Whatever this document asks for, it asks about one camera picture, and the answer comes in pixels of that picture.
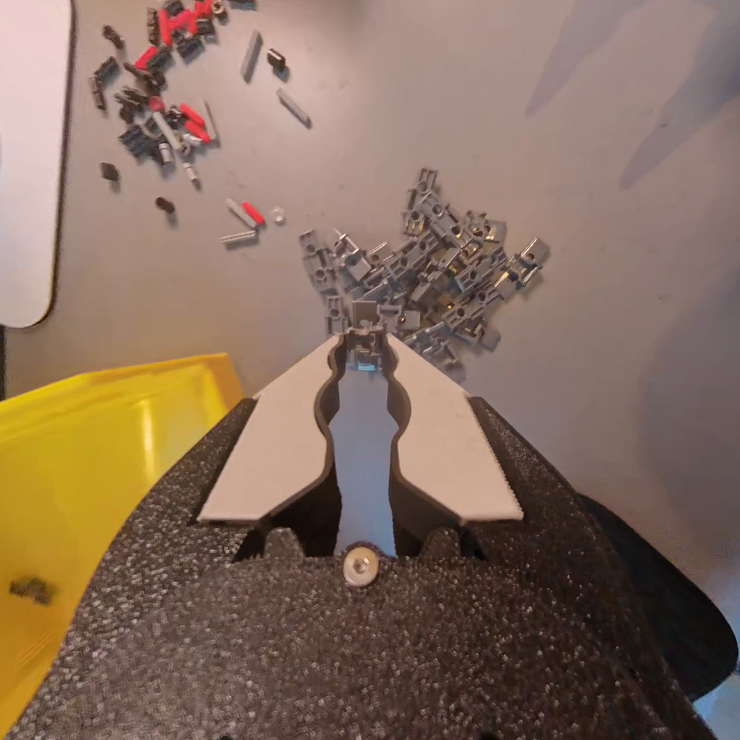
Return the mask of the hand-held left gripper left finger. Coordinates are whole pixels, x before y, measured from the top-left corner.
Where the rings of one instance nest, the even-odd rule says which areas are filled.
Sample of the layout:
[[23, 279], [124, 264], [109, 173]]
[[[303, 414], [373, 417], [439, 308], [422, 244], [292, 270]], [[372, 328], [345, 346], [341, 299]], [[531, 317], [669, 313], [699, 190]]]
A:
[[329, 338], [263, 387], [198, 515], [198, 523], [256, 523], [327, 480], [330, 423], [340, 409], [346, 342]]

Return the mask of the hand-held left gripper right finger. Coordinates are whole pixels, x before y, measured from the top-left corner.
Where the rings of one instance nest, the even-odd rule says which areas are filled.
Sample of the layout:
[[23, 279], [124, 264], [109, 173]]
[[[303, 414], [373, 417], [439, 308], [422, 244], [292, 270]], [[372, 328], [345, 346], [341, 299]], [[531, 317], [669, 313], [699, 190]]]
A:
[[523, 509], [463, 387], [385, 338], [392, 439], [389, 499], [402, 528], [521, 521]]

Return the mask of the grey plastic track link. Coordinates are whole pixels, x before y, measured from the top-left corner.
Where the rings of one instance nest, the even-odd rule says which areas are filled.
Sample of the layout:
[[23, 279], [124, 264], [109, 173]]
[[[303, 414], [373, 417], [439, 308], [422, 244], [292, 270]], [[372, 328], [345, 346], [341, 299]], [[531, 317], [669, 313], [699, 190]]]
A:
[[350, 326], [346, 331], [347, 366], [358, 372], [383, 369], [385, 329], [376, 301], [352, 302]]

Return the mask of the yellow plastic bin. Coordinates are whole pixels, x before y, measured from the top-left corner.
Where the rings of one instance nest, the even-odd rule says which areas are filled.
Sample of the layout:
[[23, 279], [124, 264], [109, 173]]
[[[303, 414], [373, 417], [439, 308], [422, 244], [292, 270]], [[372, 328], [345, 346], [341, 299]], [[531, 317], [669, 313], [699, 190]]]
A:
[[[244, 397], [227, 354], [75, 375], [1, 405], [1, 729], [32, 699], [114, 536]], [[44, 607], [8, 593], [41, 577]]]

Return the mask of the grey desk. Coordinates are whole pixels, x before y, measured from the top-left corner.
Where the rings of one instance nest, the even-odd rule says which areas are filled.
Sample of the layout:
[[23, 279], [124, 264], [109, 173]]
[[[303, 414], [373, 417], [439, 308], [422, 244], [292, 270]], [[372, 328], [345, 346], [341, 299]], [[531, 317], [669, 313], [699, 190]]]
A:
[[76, 2], [55, 303], [6, 333], [5, 392], [227, 353], [254, 394], [326, 338], [298, 235], [400, 242], [436, 169], [462, 213], [550, 259], [459, 350], [485, 397], [738, 631], [738, 2], [256, 2], [168, 91], [207, 101], [202, 187], [117, 140], [101, 30], [152, 2]]

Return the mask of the white book stand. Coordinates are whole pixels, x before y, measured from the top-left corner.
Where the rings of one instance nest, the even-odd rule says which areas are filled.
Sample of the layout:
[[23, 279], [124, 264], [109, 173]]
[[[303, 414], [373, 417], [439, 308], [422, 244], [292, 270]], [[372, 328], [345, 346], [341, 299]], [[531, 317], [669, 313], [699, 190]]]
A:
[[71, 1], [1, 2], [1, 324], [52, 305], [74, 59]]

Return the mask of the pile of small black red pins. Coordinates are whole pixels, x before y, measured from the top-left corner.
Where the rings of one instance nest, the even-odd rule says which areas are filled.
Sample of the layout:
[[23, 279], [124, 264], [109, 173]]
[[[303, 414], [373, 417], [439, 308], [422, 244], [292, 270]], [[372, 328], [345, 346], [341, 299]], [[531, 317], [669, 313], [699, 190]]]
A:
[[106, 88], [124, 129], [116, 154], [126, 152], [131, 171], [157, 172], [159, 189], [186, 172], [194, 193], [203, 192], [198, 159], [223, 147], [220, 136], [230, 124], [240, 135], [241, 152], [257, 144], [251, 131], [266, 115], [256, 115], [264, 95], [296, 122], [310, 129], [305, 105], [290, 89], [298, 65], [295, 47], [263, 2], [150, 2], [146, 9], [147, 46], [139, 54], [126, 46], [110, 25], [103, 36], [116, 47], [89, 78], [97, 110], [106, 112]]

